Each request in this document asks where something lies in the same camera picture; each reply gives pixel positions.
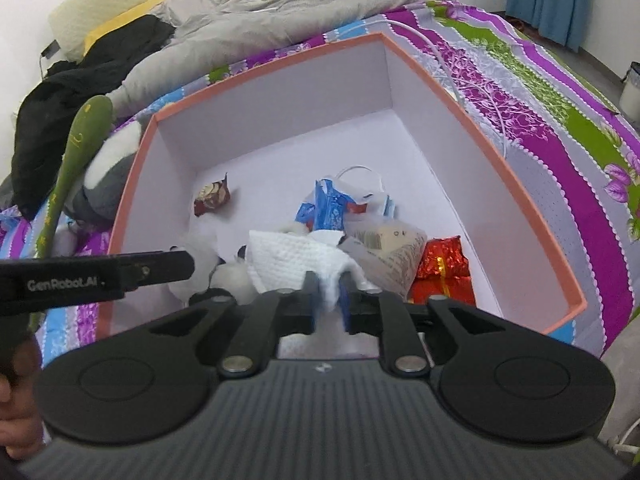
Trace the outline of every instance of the metal screw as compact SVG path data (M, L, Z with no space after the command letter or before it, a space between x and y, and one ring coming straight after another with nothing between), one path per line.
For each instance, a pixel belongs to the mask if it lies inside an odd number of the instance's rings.
M254 365L246 355L231 355L222 361L222 367L229 373L239 374L247 371Z
M396 368L401 372L421 372L426 367L426 359L417 355L405 355L396 359Z

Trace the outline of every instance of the ribbed gray surface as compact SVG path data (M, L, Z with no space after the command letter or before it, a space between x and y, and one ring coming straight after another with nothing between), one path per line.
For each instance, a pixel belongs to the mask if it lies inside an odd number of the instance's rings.
M125 449L61 440L22 466L33 480L614 480L626 467L594 440L522 449L451 420L428 386L377 361L273 361L228 381L166 438Z

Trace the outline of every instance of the trash can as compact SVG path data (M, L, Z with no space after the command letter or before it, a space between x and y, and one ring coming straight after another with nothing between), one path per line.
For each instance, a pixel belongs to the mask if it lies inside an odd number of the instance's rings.
M633 62L625 77L620 109L632 121L640 123L640 63Z

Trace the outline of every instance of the hand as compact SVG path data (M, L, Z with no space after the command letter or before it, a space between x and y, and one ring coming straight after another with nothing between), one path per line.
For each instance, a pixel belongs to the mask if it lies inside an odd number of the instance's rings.
M24 460L44 447L42 422L33 397L33 383L41 364L40 348L31 337L14 352L16 383L11 385L0 375L0 447L5 447L14 460Z

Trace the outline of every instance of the yellow fabric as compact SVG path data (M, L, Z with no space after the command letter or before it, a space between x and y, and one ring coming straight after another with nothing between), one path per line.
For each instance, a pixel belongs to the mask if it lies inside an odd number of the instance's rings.
M156 5L161 4L164 1L165 0L147 0L143 4L139 4L138 6L133 7L133 9L129 9L127 12L123 12L112 20L103 23L100 27L94 28L94 30L89 32L84 38L84 54L89 52L89 49L94 45L94 43L105 34L108 34L117 28L124 27L127 23L131 23L140 16L144 16Z

